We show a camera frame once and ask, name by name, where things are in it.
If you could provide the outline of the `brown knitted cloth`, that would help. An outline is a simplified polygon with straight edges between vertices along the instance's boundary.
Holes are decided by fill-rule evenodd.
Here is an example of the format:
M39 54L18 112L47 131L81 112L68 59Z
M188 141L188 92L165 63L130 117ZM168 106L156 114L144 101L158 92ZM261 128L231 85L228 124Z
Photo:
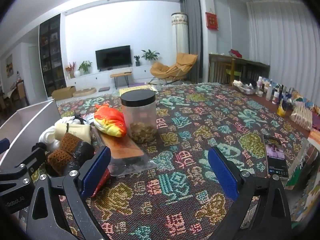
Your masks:
M63 175L67 164L75 158L75 149L80 142L81 139L79 137L71 133L66 133L60 141L60 146L47 155L47 164L50 165L59 176Z

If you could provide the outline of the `white fluffy plush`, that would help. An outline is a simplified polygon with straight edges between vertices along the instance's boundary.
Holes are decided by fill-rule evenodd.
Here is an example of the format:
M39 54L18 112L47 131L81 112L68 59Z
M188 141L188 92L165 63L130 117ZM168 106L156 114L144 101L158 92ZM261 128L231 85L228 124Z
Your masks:
M53 125L47 128L39 137L38 142L42 142L47 146L49 152L53 152L60 146L60 141L55 139L55 126L59 124L81 124L79 119L76 119L75 116L65 116Z

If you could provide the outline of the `red lace pouch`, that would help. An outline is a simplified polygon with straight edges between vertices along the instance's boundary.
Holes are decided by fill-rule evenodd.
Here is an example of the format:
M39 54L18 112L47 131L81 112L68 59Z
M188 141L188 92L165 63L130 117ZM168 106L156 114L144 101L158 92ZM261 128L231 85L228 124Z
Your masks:
M110 171L107 168L102 176L102 178L100 179L94 193L92 194L92 197L95 197L97 195L97 193L101 190L101 188L106 184L106 182L110 179Z

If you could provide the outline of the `black plastic bag roll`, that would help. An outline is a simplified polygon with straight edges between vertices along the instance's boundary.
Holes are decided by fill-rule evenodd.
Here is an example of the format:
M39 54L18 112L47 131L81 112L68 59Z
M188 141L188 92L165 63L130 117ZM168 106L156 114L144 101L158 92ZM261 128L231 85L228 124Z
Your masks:
M79 170L82 165L87 161L93 158L95 153L94 147L80 140L70 151L71 160L65 166L64 175L69 174L72 170Z

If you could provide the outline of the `cream cloth pouch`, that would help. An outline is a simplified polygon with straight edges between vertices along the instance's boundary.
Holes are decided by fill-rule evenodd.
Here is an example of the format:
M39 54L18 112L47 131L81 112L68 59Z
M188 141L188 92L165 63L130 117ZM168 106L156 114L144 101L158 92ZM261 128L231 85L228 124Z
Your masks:
M66 133L70 133L81 140L91 144L91 127L82 124L57 124L55 125L54 138L61 141Z

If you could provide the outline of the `clear bag brown contents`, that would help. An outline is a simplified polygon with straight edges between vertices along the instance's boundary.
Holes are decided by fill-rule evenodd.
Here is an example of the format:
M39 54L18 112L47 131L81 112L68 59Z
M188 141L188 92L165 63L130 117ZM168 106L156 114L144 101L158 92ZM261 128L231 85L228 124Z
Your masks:
M108 169L113 177L141 173L158 166L127 135L118 138L95 129L95 136L100 145L107 146L111 151Z

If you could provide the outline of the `orange fish plush toy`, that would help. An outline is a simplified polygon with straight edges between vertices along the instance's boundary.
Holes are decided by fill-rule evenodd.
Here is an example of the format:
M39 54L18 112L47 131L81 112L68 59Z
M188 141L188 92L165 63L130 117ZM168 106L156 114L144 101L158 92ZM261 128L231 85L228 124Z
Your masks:
M127 135L123 113L106 105L95 105L94 125L106 135L122 138Z

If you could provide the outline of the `clear jar black lid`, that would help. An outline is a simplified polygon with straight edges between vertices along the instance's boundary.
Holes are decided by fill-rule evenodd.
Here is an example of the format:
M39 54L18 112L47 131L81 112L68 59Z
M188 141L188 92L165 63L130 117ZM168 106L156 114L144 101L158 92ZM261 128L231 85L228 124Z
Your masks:
M138 89L120 96L127 134L138 144L151 142L156 137L156 92Z

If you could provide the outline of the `smartphone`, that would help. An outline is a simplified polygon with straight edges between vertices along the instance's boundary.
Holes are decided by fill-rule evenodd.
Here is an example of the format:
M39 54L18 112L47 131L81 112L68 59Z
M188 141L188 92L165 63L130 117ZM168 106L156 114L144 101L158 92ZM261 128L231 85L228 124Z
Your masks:
M288 179L289 172L281 141L269 135L264 135L263 141L265 146L267 176L272 177L273 175L277 175L281 179Z

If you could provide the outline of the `white storage box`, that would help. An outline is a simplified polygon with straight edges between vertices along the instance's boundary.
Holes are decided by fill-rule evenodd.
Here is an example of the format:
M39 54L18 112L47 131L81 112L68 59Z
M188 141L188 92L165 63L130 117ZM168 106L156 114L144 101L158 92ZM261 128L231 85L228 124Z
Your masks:
M1 154L1 168L13 168L31 154L40 135L60 119L55 100L24 107L1 126L1 139L7 138L10 147Z

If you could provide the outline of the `patterned woven table cloth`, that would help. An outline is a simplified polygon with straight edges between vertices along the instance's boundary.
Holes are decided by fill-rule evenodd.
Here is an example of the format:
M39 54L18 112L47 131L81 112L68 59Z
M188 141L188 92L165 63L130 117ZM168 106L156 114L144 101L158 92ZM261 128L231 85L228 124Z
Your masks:
M157 134L141 149L156 168L111 178L87 204L110 239L208 239L232 201L208 163L217 146L241 170L266 176L263 137L278 138L291 165L308 132L277 107L215 83L164 87Z

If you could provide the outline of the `yellow cup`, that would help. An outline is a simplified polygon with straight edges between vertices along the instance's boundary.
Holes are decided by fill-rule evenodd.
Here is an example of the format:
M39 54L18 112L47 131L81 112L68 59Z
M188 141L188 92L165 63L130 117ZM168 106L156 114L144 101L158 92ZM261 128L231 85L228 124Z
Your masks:
M277 115L281 117L285 117L287 111L287 101L284 99L281 99L278 109L277 109Z

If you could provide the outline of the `wrapped snack pack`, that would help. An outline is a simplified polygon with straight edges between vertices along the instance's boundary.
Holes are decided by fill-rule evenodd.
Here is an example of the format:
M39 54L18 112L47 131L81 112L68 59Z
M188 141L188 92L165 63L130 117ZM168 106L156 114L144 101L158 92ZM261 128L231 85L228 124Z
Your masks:
M303 105L295 106L290 115L290 119L303 129L311 131L312 129L312 112Z

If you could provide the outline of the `cardboard box on floor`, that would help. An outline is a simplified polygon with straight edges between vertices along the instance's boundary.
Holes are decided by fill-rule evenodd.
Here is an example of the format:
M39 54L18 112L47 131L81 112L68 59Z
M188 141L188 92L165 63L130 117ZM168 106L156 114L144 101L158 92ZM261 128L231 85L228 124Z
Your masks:
M65 87L57 89L52 92L52 98L56 101L65 100L73 97L73 93L76 92L75 86Z

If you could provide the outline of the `round floor cushion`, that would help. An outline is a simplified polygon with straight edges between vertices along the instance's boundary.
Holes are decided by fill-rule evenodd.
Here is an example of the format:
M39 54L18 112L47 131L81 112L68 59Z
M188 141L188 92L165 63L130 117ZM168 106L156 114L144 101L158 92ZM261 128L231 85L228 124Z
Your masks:
M79 98L82 96L88 96L88 95L92 95L94 93L97 92L96 88L86 88L86 89L81 89L81 90L77 90L73 93L73 97L74 98Z

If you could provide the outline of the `white bottle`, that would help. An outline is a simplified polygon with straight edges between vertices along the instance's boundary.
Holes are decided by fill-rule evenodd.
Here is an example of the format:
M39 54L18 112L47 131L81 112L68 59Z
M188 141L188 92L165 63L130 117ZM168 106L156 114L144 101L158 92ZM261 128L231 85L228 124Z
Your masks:
M266 101L270 101L271 100L272 90L273 90L273 80L270 80L268 88L267 88L266 98L265 98Z

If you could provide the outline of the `basket with items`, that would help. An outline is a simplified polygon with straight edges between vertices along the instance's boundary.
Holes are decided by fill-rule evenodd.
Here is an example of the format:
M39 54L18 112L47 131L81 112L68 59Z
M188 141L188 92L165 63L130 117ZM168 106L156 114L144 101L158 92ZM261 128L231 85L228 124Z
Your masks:
M240 78L239 80L234 80L232 87L245 95L253 95L257 91L257 83L253 79Z

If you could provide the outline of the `red flowers in vase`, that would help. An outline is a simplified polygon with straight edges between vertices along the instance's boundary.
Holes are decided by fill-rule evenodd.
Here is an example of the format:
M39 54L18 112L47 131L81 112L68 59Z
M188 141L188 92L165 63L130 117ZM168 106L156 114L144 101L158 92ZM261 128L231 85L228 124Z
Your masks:
M72 62L65 67L65 70L68 73L69 79L74 78L75 66L76 66L76 62Z

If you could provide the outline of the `potted plant left of tv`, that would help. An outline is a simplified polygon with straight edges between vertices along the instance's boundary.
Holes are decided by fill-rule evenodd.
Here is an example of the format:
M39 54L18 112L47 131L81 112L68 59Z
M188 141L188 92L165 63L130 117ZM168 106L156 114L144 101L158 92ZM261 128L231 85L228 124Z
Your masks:
M83 61L80 64L78 70L82 71L84 74L89 74L91 67L92 67L92 62L91 61Z

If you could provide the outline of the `potted plant of tv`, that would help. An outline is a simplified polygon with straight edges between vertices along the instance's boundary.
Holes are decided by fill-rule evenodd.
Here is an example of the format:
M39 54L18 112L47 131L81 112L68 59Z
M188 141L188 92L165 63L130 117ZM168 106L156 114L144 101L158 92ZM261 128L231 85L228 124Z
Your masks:
M146 61L157 61L160 53L157 51L151 51L151 50L142 50L143 55L142 58L144 58Z
M84 74L89 74L91 67L92 67L92 62L91 61L83 61L80 64L78 70L82 71Z

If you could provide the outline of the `wooden chair at desk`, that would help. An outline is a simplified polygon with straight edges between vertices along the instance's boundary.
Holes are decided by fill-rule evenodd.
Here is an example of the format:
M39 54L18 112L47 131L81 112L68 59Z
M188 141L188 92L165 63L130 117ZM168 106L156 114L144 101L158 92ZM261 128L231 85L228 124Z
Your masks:
M242 75L242 65L237 63L236 59L231 59L230 63L225 64L226 67L226 82L231 85L232 82L240 80Z

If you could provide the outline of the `dark glass bookcase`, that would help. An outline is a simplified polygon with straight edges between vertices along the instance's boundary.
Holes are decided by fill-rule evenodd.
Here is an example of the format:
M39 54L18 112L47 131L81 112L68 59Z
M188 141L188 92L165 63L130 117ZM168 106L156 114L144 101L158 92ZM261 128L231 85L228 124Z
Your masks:
M65 88L64 67L61 56L61 15L58 14L39 26L39 55L42 78L47 96Z

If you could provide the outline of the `dark wooden desk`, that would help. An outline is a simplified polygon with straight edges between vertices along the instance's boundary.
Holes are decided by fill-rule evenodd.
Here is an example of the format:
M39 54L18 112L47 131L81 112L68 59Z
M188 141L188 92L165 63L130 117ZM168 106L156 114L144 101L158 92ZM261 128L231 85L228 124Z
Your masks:
M233 80L269 77L270 66L227 55L209 54L209 81L231 85Z

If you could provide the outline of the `small wooden bench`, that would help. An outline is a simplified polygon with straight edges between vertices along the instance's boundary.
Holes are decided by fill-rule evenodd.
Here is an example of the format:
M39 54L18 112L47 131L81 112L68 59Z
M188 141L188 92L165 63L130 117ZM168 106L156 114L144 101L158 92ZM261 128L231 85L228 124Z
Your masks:
M118 78L123 77L125 79L127 87L129 87L129 76L131 76L131 75L132 75L132 72L129 71L129 72L111 74L110 78L114 79L115 88L118 89Z

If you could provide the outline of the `purple floor mat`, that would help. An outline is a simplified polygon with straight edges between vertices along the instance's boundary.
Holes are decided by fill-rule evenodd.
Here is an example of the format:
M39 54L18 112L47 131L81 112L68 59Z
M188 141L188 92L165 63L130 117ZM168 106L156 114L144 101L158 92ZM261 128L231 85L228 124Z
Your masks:
M144 85L146 85L145 82L140 82L140 83L129 84L129 87L137 87L137 86L144 86Z

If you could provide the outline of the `yellow flat box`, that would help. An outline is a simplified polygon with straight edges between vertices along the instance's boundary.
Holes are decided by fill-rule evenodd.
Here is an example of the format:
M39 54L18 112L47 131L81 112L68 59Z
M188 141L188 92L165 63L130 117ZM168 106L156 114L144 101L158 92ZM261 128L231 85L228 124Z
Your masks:
M123 95L124 93L133 91L133 90L151 90L158 94L158 90L153 85L142 85L142 86L135 86L135 87L127 87L122 88L119 90L119 95Z

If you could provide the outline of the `black television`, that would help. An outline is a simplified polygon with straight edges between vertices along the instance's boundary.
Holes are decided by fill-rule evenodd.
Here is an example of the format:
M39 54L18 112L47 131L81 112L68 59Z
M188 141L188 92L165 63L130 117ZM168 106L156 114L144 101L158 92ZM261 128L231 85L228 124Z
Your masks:
M131 47L129 45L96 50L95 57L99 70L130 66L132 64Z

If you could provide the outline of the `white tv cabinet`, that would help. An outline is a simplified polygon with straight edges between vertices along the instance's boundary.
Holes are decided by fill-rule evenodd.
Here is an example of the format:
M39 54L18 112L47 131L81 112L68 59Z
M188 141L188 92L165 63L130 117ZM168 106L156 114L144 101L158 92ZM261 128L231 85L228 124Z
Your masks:
M66 80L66 85L74 86L77 90L93 87L116 87L115 79L112 75L131 72L127 76L127 80L130 85L134 83L149 82L153 75L150 72L151 66L133 66L124 67L112 70L105 70L102 72L91 73L82 75L80 77L75 77Z

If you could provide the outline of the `small potted plant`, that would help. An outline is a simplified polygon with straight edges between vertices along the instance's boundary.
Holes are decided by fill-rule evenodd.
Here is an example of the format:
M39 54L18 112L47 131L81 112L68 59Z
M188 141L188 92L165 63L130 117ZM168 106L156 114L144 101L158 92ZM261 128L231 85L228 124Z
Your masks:
M136 64L136 66L137 66L137 67L140 66L140 56L139 56L139 55L136 55L136 56L134 56L134 59L135 59L135 64Z

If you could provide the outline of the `orange lounge chair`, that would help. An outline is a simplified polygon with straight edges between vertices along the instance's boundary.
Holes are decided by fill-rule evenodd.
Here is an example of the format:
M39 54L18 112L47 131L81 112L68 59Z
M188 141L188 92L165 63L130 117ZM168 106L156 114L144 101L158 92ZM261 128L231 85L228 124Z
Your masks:
M178 53L174 65L166 66L160 62L155 62L151 66L150 73L156 79L173 83L183 79L189 73L197 58L198 56L194 54Z

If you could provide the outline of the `potted plant right of tv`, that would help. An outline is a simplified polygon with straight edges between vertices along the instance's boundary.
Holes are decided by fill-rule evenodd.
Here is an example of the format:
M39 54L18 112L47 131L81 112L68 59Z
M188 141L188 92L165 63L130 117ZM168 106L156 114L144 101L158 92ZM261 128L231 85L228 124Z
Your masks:
M146 61L157 61L160 53L157 51L151 51L151 50L142 50L143 55L142 58L144 58Z

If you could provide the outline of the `white sheer curtain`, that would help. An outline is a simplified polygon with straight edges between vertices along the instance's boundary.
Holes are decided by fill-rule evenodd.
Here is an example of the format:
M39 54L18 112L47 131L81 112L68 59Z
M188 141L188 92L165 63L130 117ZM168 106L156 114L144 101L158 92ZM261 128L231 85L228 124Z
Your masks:
M319 104L319 25L303 2L247 3L249 57L270 66L269 77Z

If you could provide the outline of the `covered standing air conditioner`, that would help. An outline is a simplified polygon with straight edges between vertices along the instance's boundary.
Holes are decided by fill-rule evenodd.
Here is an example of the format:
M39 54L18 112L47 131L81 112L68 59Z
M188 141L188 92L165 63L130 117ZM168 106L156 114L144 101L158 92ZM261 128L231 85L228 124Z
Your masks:
M176 12L171 15L172 40L176 54L189 53L188 15Z

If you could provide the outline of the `grey curtain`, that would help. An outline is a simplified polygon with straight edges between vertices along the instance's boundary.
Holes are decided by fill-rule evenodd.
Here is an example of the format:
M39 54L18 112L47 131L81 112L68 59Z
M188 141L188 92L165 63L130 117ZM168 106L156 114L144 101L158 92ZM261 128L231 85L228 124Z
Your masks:
M180 0L181 12L188 16L189 53L197 55L197 60L191 68L188 79L198 83L203 74L203 33L200 0Z

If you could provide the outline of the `wall picture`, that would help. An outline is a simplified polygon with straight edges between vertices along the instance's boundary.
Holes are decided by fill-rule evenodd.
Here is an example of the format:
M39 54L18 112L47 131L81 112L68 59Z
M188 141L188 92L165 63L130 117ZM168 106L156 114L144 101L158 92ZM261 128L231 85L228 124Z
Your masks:
M6 60L5 60L5 65L6 65L7 77L11 77L11 76L14 74L12 54L10 54L10 55L6 58Z

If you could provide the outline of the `red wall decoration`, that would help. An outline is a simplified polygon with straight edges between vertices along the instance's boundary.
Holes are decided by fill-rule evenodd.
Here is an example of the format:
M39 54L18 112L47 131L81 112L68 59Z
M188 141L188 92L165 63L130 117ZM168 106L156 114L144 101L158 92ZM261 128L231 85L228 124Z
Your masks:
M205 13L206 16L206 27L210 30L218 30L219 25L217 21L217 15L210 10L209 12Z

